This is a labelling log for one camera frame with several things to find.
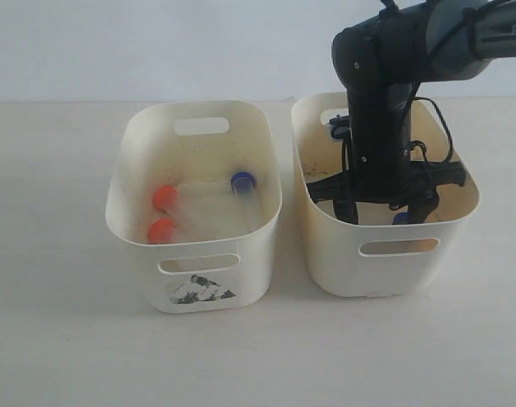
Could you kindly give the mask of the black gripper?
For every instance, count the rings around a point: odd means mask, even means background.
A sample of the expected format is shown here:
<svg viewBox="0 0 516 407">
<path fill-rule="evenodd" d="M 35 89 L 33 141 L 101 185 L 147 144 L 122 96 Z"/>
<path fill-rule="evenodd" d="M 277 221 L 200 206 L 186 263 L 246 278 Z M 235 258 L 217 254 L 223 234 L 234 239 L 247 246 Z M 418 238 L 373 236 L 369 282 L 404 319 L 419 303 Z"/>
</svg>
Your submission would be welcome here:
<svg viewBox="0 0 516 407">
<path fill-rule="evenodd" d="M 358 223 L 357 203 L 385 204 L 391 210 L 406 207 L 408 224 L 422 224 L 439 205 L 439 187 L 462 187 L 466 181 L 467 171 L 459 161 L 412 161 L 400 175 L 388 171 L 383 176 L 364 176 L 355 170 L 343 170 L 308 182 L 306 187 L 314 203 L 331 201 L 335 217 L 347 224 Z"/>
</svg>

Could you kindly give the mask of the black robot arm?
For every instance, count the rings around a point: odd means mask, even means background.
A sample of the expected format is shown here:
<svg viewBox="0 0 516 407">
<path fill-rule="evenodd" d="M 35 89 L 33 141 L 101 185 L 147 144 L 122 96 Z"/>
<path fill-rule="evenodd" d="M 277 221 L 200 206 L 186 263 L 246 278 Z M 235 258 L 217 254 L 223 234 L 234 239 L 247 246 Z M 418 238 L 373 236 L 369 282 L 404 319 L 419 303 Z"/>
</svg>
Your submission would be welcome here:
<svg viewBox="0 0 516 407">
<path fill-rule="evenodd" d="M 387 1 L 373 18 L 340 31 L 331 45 L 347 114 L 330 120 L 341 142 L 341 170 L 307 185 L 315 203 L 359 222 L 358 204 L 384 204 L 403 224 L 421 224 L 438 207 L 438 189 L 461 187 L 467 172 L 452 153 L 413 160 L 425 144 L 411 135 L 421 85 L 468 81 L 495 59 L 516 58 L 516 1 Z"/>
</svg>

